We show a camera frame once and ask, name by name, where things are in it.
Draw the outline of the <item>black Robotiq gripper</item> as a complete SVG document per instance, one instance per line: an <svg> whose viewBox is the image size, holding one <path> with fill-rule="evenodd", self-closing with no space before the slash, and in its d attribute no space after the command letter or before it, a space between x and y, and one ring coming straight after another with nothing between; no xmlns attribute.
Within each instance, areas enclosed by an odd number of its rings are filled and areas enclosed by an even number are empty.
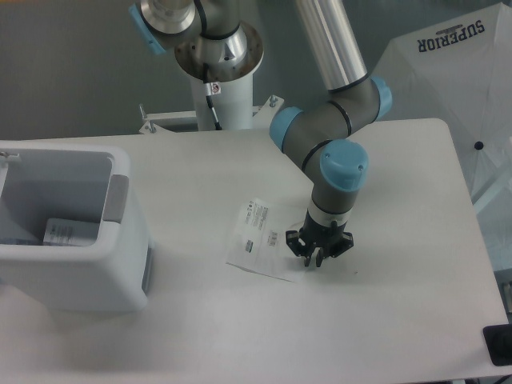
<svg viewBox="0 0 512 384"><path fill-rule="evenodd" d="M326 226L318 224L306 213L300 230L286 232L286 244L297 257L304 257L304 266L308 267L317 247L320 250L315 259L316 267L320 267L326 258L337 258L354 246L352 233L344 232L346 223L332 227L333 219L328 219Z"/></svg>

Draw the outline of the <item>silver and grey robot arm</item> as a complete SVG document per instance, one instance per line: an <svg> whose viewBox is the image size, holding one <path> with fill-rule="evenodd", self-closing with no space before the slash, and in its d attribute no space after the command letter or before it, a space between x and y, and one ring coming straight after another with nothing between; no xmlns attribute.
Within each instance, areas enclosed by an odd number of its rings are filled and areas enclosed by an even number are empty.
<svg viewBox="0 0 512 384"><path fill-rule="evenodd" d="M392 95L368 75L340 1L297 1L295 8L330 98L310 111L277 112L270 137L313 184L304 223L286 233L286 244L305 263L321 265L354 244L346 223L369 160L350 136L386 114ZM238 2L136 1L129 12L155 54L174 52L190 80L200 130L254 126L253 74L264 49Z"/></svg>

